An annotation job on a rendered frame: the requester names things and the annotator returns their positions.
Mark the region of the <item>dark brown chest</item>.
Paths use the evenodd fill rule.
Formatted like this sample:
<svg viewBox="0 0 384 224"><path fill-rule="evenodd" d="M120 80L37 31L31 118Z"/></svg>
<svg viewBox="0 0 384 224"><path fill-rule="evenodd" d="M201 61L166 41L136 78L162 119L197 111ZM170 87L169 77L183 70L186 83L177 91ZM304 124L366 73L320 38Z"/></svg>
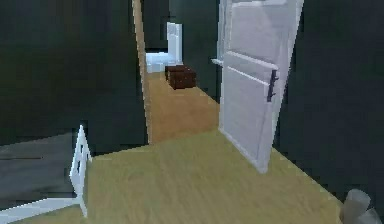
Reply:
<svg viewBox="0 0 384 224"><path fill-rule="evenodd" d="M174 90L196 86L196 73L185 65L166 66L165 75Z"/></svg>

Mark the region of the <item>grey rounded object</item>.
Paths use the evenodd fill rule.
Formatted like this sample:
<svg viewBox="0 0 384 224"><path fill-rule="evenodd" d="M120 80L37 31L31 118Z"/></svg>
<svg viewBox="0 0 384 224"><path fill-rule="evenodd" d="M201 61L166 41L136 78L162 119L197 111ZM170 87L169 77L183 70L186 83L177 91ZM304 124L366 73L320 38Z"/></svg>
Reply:
<svg viewBox="0 0 384 224"><path fill-rule="evenodd" d="M384 224L374 208L369 208L370 196L359 189L351 189L342 204L339 218L342 224Z"/></svg>

